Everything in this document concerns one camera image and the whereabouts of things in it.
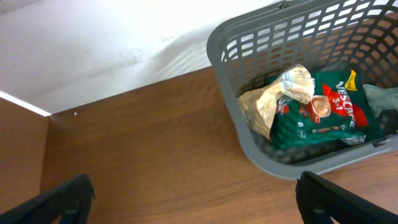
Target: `green plastic bag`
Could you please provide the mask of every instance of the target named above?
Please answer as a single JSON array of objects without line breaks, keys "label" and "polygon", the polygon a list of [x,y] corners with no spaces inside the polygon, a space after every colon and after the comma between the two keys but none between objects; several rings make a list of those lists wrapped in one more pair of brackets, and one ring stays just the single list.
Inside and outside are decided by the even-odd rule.
[{"label": "green plastic bag", "polygon": [[330,115],[319,117],[312,103],[303,105],[295,100],[280,107],[271,129],[271,144],[275,149],[355,137],[371,141],[384,136],[366,103],[355,71],[311,72],[311,76],[315,95],[324,97],[330,104]]}]

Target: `wall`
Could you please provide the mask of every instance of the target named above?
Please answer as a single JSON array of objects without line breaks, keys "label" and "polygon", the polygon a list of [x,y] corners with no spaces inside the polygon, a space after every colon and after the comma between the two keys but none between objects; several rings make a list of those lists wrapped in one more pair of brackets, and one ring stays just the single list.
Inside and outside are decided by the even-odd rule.
[{"label": "wall", "polygon": [[0,98],[0,213],[40,190],[48,118]]},{"label": "wall", "polygon": [[56,113],[210,66],[218,24],[278,0],[4,1],[0,91]]}]

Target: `gold foil wrapper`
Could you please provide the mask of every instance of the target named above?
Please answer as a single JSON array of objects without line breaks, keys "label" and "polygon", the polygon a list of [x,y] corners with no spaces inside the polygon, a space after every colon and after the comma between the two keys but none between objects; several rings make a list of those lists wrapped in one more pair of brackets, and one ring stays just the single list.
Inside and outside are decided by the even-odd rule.
[{"label": "gold foil wrapper", "polygon": [[311,102],[314,85],[310,72],[303,65],[294,65],[282,72],[270,85],[244,93],[238,98],[248,125],[269,139],[277,100],[287,95],[301,103]]}]

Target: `gray plastic basket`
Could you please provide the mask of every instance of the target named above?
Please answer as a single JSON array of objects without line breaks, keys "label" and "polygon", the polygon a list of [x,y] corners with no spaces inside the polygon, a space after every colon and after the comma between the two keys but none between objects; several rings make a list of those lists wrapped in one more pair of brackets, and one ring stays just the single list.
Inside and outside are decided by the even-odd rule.
[{"label": "gray plastic basket", "polygon": [[[389,127],[388,138],[377,142],[346,149],[328,143],[312,147],[315,153],[292,152],[300,159],[288,164],[278,160],[280,151],[247,126],[236,98],[264,86],[268,76],[297,63],[309,70],[345,63],[360,71],[364,83],[397,87],[397,18],[395,0],[294,0],[219,25],[210,35],[207,54],[247,157],[274,176],[296,179],[304,170],[322,174],[392,150],[398,138],[391,133],[397,127]],[[398,123],[397,111],[389,114],[379,119],[383,129]]]}]

